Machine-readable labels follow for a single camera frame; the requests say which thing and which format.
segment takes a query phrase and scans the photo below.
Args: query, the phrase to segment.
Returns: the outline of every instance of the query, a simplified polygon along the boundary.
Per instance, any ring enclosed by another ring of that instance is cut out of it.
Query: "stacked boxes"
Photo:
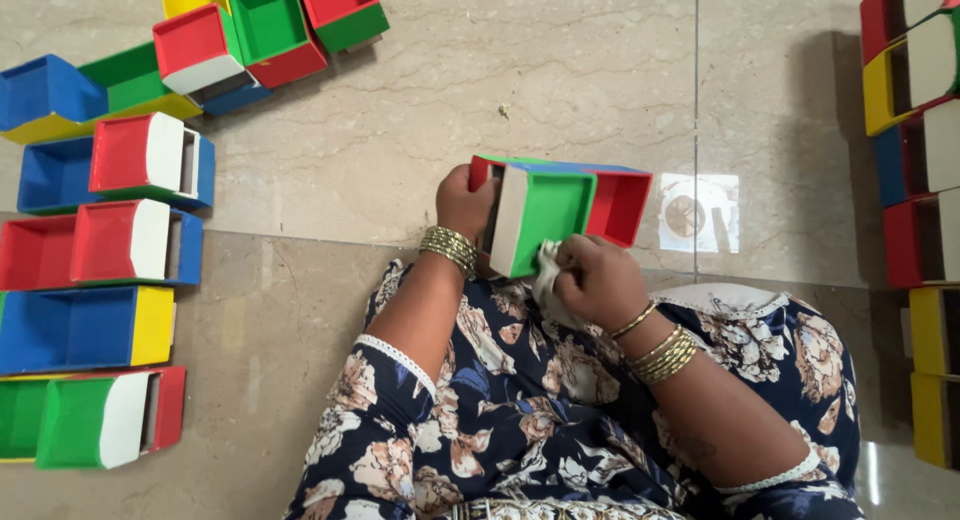
[[[914,450],[960,469],[960,0],[864,0],[887,276],[910,289]]]

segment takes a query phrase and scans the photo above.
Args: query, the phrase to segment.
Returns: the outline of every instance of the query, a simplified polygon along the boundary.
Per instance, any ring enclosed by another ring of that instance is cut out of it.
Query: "floor tile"
[[[698,244],[714,248],[697,255],[700,272],[885,284],[859,3],[700,0],[698,192],[709,209]],[[736,253],[712,229],[714,208],[739,235]]]

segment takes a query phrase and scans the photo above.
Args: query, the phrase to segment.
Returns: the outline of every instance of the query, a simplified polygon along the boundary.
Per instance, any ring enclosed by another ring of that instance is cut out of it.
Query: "green paint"
[[[36,449],[40,469],[99,468],[104,406],[114,378],[55,379],[47,385],[47,402]]]
[[[317,29],[319,41],[330,53],[342,51],[390,30],[390,23],[379,4],[327,23]]]
[[[300,0],[229,0],[244,63],[282,55],[306,44]]]
[[[157,49],[151,41],[77,69],[106,87],[111,113],[138,106],[171,92],[161,81]]]
[[[0,294],[0,312],[3,309]],[[0,458],[33,458],[50,379],[0,381]]]
[[[590,173],[528,172],[527,199],[510,278],[537,273],[537,249],[545,240],[584,234],[596,187],[596,175]]]

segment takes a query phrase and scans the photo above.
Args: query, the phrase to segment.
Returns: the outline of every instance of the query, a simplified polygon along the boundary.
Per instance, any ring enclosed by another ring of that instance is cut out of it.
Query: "red box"
[[[76,214],[6,222],[0,231],[0,291],[57,289],[70,280]]]

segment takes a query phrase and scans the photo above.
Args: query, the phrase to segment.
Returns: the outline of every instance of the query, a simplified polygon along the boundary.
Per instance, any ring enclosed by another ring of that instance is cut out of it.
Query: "navy floral fabric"
[[[409,270],[390,264],[367,323]],[[656,300],[808,440],[818,467],[719,493],[615,342],[546,320],[519,281],[478,279],[435,385],[386,343],[358,339],[286,517],[860,518],[856,382],[834,327],[786,293],[760,308]]]

